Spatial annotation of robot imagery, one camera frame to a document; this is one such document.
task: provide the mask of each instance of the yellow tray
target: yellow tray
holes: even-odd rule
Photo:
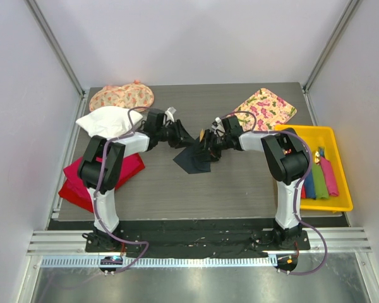
[[[276,125],[275,130],[281,131],[285,128],[293,128],[298,136],[306,141],[311,152],[318,150],[319,146],[324,146],[325,157],[331,162],[333,167],[337,186],[339,188],[338,197],[330,199],[301,199],[301,209],[303,210],[327,210],[327,211],[351,211],[351,195],[349,194],[346,175],[342,169],[339,149],[335,142],[335,136],[332,128],[323,126],[302,126],[302,125]]]

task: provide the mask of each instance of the blue cloth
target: blue cloth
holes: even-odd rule
[[[306,193],[306,198],[316,199],[315,183],[313,181],[313,174],[311,173],[311,171],[304,180],[304,191]]]

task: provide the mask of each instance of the metal floor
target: metal floor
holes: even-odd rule
[[[200,129],[233,111],[260,88],[268,88],[295,106],[290,124],[312,125],[299,83],[152,86],[153,107],[177,109],[176,117],[194,138]],[[88,100],[100,88],[92,88]],[[73,160],[81,157],[90,137],[80,131]],[[211,164],[212,172],[189,175],[172,159],[180,153],[160,143],[141,157],[146,168],[116,191],[116,211],[121,220],[185,218],[273,218],[276,185],[262,153],[228,150]],[[302,211],[303,217],[334,217],[341,213]],[[91,221],[93,214],[65,200],[59,221]]]
[[[301,254],[296,271],[315,268],[323,254]],[[308,276],[287,276],[273,267],[132,269],[98,276],[96,268],[41,268],[32,302],[370,302],[354,253],[329,254]],[[48,279],[53,276],[53,284]],[[56,285],[77,286],[63,290]]]

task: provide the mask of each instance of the floral fabric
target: floral fabric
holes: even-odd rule
[[[124,86],[105,86],[97,92],[88,105],[90,112],[102,106],[119,106],[131,109],[136,106],[149,107],[153,104],[154,94],[152,90],[139,81]]]
[[[296,108],[266,88],[261,88],[234,111],[245,110],[254,113],[257,124],[254,131],[268,131],[277,124],[285,124],[296,114]],[[243,130],[253,127],[254,118],[250,114],[238,113]]]

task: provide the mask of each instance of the white cloth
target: white cloth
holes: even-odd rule
[[[118,137],[132,129],[128,118],[129,109],[119,106],[104,106],[94,110],[88,115],[77,119],[76,123],[83,128],[90,137],[98,135],[107,140]],[[133,125],[143,116],[132,110],[130,112]]]

